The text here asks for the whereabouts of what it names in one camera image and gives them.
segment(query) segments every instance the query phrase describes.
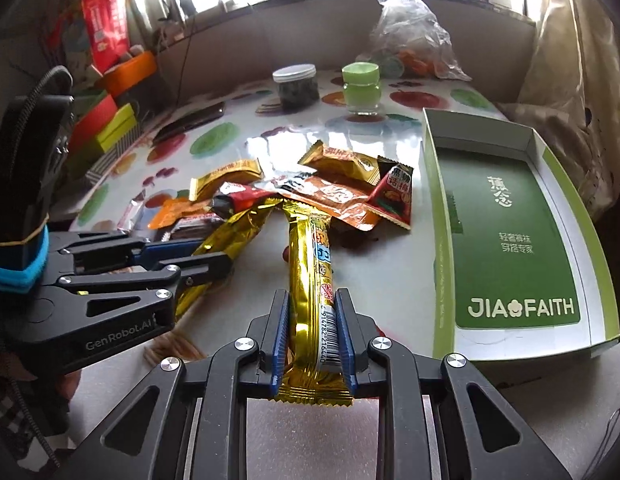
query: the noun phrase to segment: checkered fabric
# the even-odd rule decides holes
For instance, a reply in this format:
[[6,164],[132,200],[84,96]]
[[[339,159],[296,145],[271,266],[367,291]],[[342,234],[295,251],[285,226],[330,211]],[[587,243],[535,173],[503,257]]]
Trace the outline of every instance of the checkered fabric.
[[0,377],[0,432],[16,460],[27,456],[34,434],[16,402],[10,397],[8,382]]

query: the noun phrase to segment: window sill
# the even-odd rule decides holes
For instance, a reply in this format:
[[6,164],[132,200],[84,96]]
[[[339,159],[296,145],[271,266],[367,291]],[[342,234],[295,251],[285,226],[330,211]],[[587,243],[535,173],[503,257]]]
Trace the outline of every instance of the window sill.
[[[207,30],[208,28],[216,27],[216,25],[220,25],[221,23],[227,22],[229,20],[233,20],[234,18],[240,18],[242,16],[246,16],[247,14],[251,14],[255,10],[258,11],[261,9],[269,9],[270,7],[284,6],[284,5],[289,5],[289,4],[294,4],[298,2],[304,2],[304,1],[308,1],[308,0],[267,0],[265,2],[254,4],[253,6],[242,7],[240,9],[235,9],[229,12],[224,12],[214,17],[210,17],[209,11],[204,10],[202,12],[197,13],[197,15],[194,18],[189,18],[187,20],[186,26],[185,26],[185,29],[187,31],[186,34],[184,36],[181,36],[178,40],[171,41],[170,44],[168,44],[168,48],[171,45],[178,43],[179,41],[187,40],[190,34],[197,34],[199,32],[203,32],[204,30]],[[480,0],[445,0],[445,1],[456,2],[459,4],[466,4],[466,5],[471,5],[475,7],[480,7],[482,9],[491,10],[493,12],[498,12],[499,14],[508,16],[514,20],[519,20],[520,22],[527,23],[528,25],[531,25],[532,27],[535,26],[535,22],[533,22],[533,20],[531,20],[529,17],[524,16],[523,14],[514,12],[510,9],[507,9],[506,7],[501,7],[501,6],[497,6],[494,4],[485,3]],[[192,30],[193,20],[195,22],[195,28],[192,32],[190,32]]]

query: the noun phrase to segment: glass jar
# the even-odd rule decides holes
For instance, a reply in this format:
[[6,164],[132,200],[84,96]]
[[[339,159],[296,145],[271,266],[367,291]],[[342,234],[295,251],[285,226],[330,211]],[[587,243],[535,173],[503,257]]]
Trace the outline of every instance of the glass jar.
[[344,66],[341,72],[347,110],[354,114],[376,114],[381,102],[379,66],[375,63],[356,62]]
[[279,84],[279,99],[285,112],[294,112],[319,100],[316,67],[313,64],[286,66],[272,72]]

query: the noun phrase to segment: orange container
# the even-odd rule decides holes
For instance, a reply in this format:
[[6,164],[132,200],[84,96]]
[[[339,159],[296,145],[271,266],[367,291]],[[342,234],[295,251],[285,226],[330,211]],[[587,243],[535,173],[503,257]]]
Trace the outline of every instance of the orange container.
[[145,51],[131,60],[121,63],[107,72],[96,82],[97,88],[103,88],[116,99],[134,85],[148,78],[157,71],[154,54]]

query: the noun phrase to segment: orange snack packet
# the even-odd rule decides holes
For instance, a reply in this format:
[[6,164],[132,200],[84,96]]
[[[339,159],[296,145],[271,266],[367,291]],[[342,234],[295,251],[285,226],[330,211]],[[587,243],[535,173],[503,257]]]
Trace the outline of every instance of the orange snack packet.
[[374,212],[363,206],[373,187],[360,180],[331,175],[328,181],[315,174],[300,173],[275,185],[280,195],[313,205],[360,231],[370,231],[379,221]]
[[148,224],[148,229],[162,229],[169,227],[184,216],[207,213],[211,208],[211,200],[190,202],[186,197],[170,198],[163,202],[163,206]]
[[196,202],[212,198],[224,182],[250,184],[261,178],[263,178],[263,170],[261,170],[258,159],[236,160],[211,171],[207,175],[191,179],[189,199]]

